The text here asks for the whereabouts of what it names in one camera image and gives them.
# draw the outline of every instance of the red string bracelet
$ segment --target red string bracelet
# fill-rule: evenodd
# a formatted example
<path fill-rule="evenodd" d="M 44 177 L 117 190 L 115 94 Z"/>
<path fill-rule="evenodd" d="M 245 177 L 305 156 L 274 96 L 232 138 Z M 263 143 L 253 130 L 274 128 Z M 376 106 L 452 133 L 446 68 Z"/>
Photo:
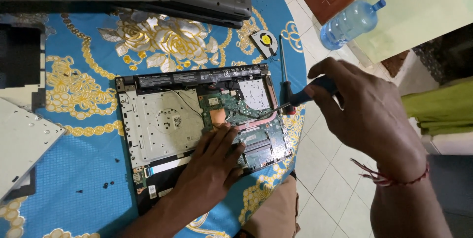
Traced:
<path fill-rule="evenodd" d="M 363 165 L 352 158 L 350 160 L 353 161 L 356 165 L 358 165 L 358 167 L 370 173 L 370 174 L 360 174 L 361 176 L 363 176 L 364 178 L 370 178 L 371 180 L 373 180 L 373 182 L 376 185 L 380 187 L 408 186 L 408 185 L 415 184 L 416 182 L 419 182 L 423 178 L 427 177 L 430 170 L 429 163 L 427 162 L 426 167 L 425 167 L 425 172 L 419 178 L 413 181 L 410 181 L 408 183 L 400 183 L 394 179 L 389 178 L 389 176 L 387 176 L 386 174 L 382 174 L 382 173 L 371 170 L 370 168 L 366 167 L 366 165 Z"/>

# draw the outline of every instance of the water bottle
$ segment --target water bottle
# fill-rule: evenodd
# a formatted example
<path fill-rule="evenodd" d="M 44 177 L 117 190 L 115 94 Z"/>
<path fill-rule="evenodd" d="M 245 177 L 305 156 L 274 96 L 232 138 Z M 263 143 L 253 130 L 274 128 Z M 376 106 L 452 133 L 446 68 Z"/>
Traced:
<path fill-rule="evenodd" d="M 384 0 L 374 5 L 362 0 L 353 2 L 323 25 L 320 30 L 322 45 L 331 51 L 338 50 L 348 41 L 373 30 L 378 23 L 376 11 L 384 6 Z"/>

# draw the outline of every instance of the green cloth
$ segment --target green cloth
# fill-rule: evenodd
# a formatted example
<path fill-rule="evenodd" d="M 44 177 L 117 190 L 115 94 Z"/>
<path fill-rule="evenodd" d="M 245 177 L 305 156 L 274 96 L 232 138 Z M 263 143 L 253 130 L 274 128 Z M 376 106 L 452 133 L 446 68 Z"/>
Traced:
<path fill-rule="evenodd" d="M 402 97 L 422 134 L 473 132 L 473 81 Z"/>

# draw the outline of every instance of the tablecloth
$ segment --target tablecloth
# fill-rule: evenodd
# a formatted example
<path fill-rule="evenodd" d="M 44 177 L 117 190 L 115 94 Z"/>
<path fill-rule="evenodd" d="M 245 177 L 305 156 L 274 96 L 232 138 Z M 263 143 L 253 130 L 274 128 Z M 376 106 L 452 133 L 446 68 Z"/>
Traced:
<path fill-rule="evenodd" d="M 138 217 L 117 110 L 117 75 L 266 62 L 279 94 L 279 53 L 264 60 L 248 37 L 268 29 L 283 36 L 287 74 L 293 91 L 301 90 L 306 84 L 304 54 L 287 5 L 284 0 L 252 4 L 253 16 L 240 30 L 128 10 L 0 16 L 2 22 L 46 26 L 46 107 L 37 113 L 68 130 L 37 163 L 36 194 L 0 206 L 0 236 L 114 237 Z M 140 17 L 143 22 L 135 21 Z M 284 117 L 295 149 L 303 120 L 304 106 L 295 116 Z M 289 175 L 296 155 L 244 177 L 220 204 L 176 237 L 232 237 Z"/>

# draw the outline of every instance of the screwdriver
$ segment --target screwdriver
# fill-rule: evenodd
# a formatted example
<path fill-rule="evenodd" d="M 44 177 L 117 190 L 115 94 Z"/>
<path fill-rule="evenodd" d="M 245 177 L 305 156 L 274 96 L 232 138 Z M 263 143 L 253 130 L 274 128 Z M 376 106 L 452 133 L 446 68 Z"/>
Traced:
<path fill-rule="evenodd" d="M 281 62 L 282 62 L 282 68 L 284 69 L 284 77 L 286 78 L 286 81 L 282 83 L 283 91 L 284 91 L 284 102 L 288 102 L 290 97 L 292 96 L 292 90 L 291 90 L 291 82 L 289 82 L 289 79 L 287 78 L 287 69 L 286 69 L 286 58 L 284 56 L 284 47 L 282 46 L 282 36 L 279 35 L 279 41 L 281 45 Z M 294 110 L 294 107 L 292 105 L 288 105 L 286 107 L 286 114 L 287 115 L 294 115 L 296 114 L 296 111 Z"/>
<path fill-rule="evenodd" d="M 330 93 L 331 96 L 335 95 L 338 92 L 337 85 L 335 84 L 335 82 L 332 79 L 328 78 L 327 76 L 321 76 L 319 78 L 316 78 L 316 79 L 312 80 L 312 82 L 310 82 L 309 85 L 321 86 L 321 87 L 325 88 L 325 90 L 327 90 L 328 93 Z M 268 115 L 270 115 L 270 114 L 272 114 L 272 113 L 274 113 L 274 112 L 276 112 L 276 111 L 278 111 L 282 108 L 285 108 L 289 105 L 297 107 L 297 106 L 300 106 L 304 102 L 311 101 L 312 97 L 309 96 L 309 94 L 307 94 L 309 85 L 306 85 L 305 88 L 302 89 L 300 92 L 293 94 L 289 98 L 289 102 L 275 108 L 274 110 L 271 110 L 271 111 L 269 111 L 265 114 L 260 115 L 260 117 L 258 117 L 258 119 L 266 117 L 266 116 L 268 116 Z"/>

